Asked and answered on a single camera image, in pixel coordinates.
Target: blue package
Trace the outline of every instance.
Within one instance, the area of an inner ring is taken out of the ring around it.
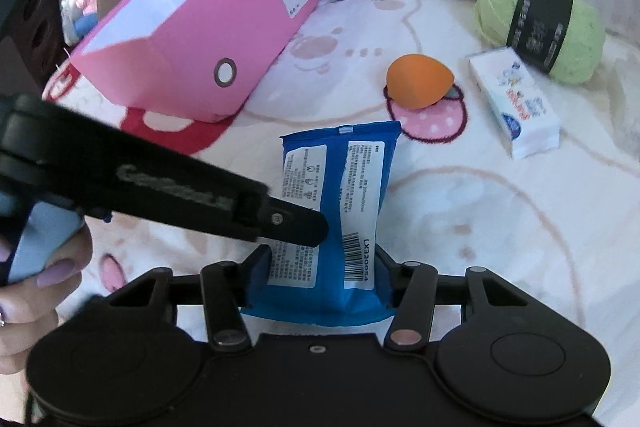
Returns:
[[[359,326],[393,314],[374,289],[378,212],[397,121],[314,129],[282,137],[282,198],[320,210],[329,235],[317,248],[273,242],[268,284],[243,313],[290,323]]]

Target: orange egg-shaped sponge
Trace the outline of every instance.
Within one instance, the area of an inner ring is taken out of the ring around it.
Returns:
[[[441,100],[453,85],[453,73],[426,55],[403,55],[386,70],[386,92],[405,109],[422,109]]]

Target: white tissue pack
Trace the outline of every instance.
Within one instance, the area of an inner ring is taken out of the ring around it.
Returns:
[[[558,115],[512,48],[474,55],[469,63],[513,158],[559,146]]]

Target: pink box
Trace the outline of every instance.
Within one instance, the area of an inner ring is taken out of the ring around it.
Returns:
[[[123,0],[72,64],[118,105],[217,121],[235,114],[318,0]]]

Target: bed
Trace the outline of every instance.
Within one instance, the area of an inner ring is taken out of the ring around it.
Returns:
[[[532,70],[562,121],[559,149],[513,160],[468,69],[467,57],[485,49],[475,28],[474,2],[323,0],[243,109],[218,123],[113,105],[69,63],[50,80],[45,97],[265,182],[276,195],[282,185],[280,136],[400,121],[377,242],[396,261],[422,261],[441,273],[486,266],[589,331],[612,362],[610,386],[595,416],[607,427],[635,426],[640,161],[612,140],[606,77],[617,58],[640,58],[638,25],[617,20],[607,0],[594,0],[611,34],[593,79],[565,86]],[[435,57],[455,75],[447,96],[421,112],[407,112],[385,96],[386,68],[409,53]],[[197,273],[222,259],[242,261],[254,248],[129,216],[116,215],[108,225],[89,220],[89,226],[94,259],[78,292],[61,306],[63,317],[87,295],[106,295],[150,268]],[[178,325],[204,338],[198,310],[183,309],[178,316]],[[459,309],[438,308],[432,339],[459,321]],[[255,317],[247,322],[254,338],[261,331],[328,331]],[[387,321],[355,329],[382,333],[386,327]]]

